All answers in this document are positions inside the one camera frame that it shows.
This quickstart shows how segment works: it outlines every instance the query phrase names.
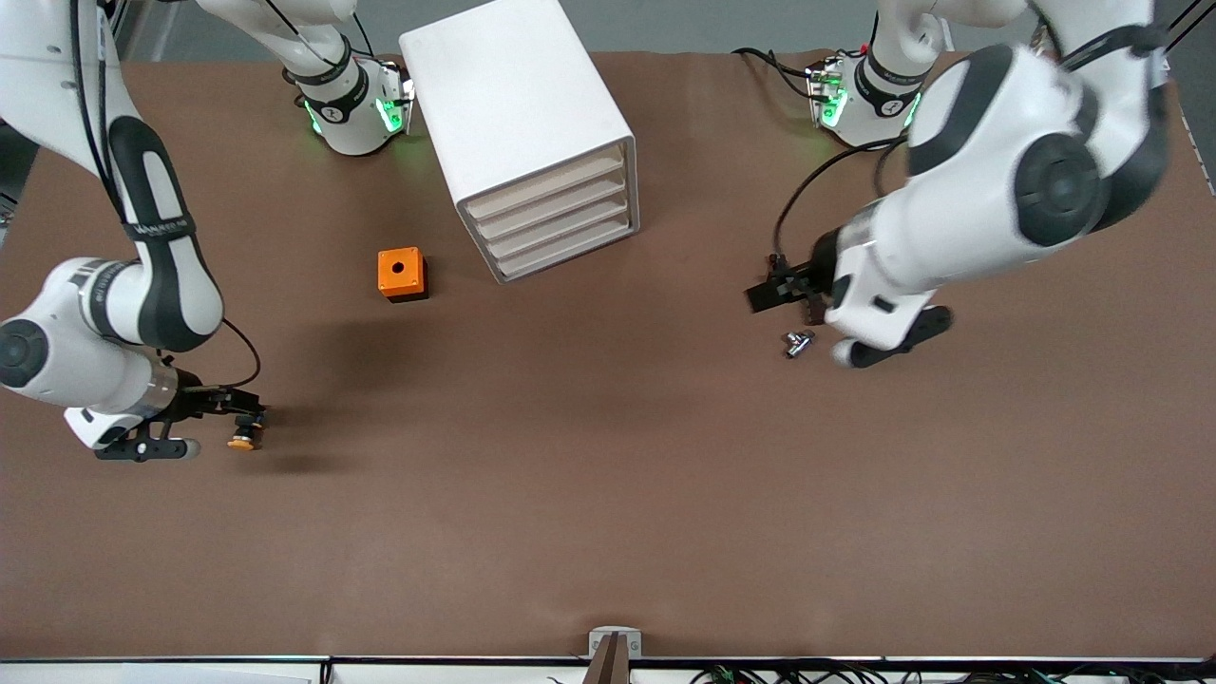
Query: floor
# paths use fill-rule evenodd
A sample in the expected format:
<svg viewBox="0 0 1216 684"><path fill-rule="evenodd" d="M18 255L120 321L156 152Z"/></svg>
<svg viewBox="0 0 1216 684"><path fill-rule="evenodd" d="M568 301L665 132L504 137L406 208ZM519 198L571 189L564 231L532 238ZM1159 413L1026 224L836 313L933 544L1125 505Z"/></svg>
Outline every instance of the floor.
<svg viewBox="0 0 1216 684"><path fill-rule="evenodd" d="M377 52L396 52L402 32L424 26L483 0L362 0L360 17ZM793 52L851 46L869 35L872 2L823 0L563 0L589 50L727 52L743 45ZM1210 1L1200 2L1200 10ZM1172 19L1188 0L1158 0L1158 17ZM956 49L974 50L1006 40L1025 40L1034 19L1023 16L1000 30L952 26ZM348 34L355 28L345 27ZM353 35L358 45L361 38ZM193 2L137 0L119 34L124 58L139 61L270 60L249 37L215 19ZM1209 65L1216 63L1216 19L1200 24L1170 54L1182 88L1183 111L1205 159L1216 159L1216 91ZM0 213L7 195L19 200L36 147L0 127ZM4 240L0 219L0 243Z"/></svg>

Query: hole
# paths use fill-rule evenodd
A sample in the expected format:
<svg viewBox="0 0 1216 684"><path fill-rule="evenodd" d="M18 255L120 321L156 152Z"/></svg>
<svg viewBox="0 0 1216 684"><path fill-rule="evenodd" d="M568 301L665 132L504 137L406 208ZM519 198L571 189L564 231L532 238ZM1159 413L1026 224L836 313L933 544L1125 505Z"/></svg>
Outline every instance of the hole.
<svg viewBox="0 0 1216 684"><path fill-rule="evenodd" d="M879 297L877 295L874 296L873 299L869 301L869 303L876 309L879 309L879 310L885 312L885 313L891 313L891 312L895 310L895 304L888 302L886 299L883 299L882 297Z"/></svg>

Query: white plastic drawer unit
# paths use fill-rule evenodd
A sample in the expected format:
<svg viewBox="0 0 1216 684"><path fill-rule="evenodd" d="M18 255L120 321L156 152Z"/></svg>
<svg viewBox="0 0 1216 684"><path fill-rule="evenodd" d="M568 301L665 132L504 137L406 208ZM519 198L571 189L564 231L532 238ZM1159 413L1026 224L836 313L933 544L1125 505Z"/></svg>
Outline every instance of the white plastic drawer unit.
<svg viewBox="0 0 1216 684"><path fill-rule="evenodd" d="M557 0L401 35L456 211L500 282L637 231L634 134Z"/></svg>

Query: orange box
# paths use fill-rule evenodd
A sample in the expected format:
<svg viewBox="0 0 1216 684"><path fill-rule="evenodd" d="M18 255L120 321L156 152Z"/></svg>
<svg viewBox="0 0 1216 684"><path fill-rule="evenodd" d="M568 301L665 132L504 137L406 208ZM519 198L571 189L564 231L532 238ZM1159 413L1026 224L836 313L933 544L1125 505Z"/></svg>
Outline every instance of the orange box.
<svg viewBox="0 0 1216 684"><path fill-rule="evenodd" d="M389 302L416 302L430 296L427 287L427 259L417 247L385 250L376 269L379 291Z"/></svg>

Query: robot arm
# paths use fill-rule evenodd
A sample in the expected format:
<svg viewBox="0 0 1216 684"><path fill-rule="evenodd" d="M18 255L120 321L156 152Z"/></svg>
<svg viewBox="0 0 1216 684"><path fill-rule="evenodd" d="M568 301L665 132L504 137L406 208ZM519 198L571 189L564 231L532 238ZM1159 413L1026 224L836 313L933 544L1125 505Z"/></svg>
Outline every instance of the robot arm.
<svg viewBox="0 0 1216 684"><path fill-rule="evenodd" d="M224 315L169 155L131 103L98 5L0 0L0 117L97 175L139 254L56 267L0 325L0 383L67 407L68 425L102 458L190 455L192 443L151 439L147 424L215 413L214 396L184 394L196 377L136 349L193 349ZM141 431L134 441L131 430Z"/></svg>
<svg viewBox="0 0 1216 684"><path fill-rule="evenodd" d="M356 57L336 27L356 0L198 0L270 50L304 94L314 130L343 155L367 155L406 131L413 85L393 62Z"/></svg>
<svg viewBox="0 0 1216 684"><path fill-rule="evenodd" d="M907 185L749 291L755 310L831 293L837 360L872 365L951 325L928 305L938 287L1051 256L1148 198L1166 166L1152 0L1035 9L1062 62L996 45L942 73L912 123Z"/></svg>
<svg viewBox="0 0 1216 684"><path fill-rule="evenodd" d="M850 146L900 135L945 49L940 19L996 28L1025 10L1026 0L879 0L868 49L833 57L812 74L828 99L814 106L816 123Z"/></svg>

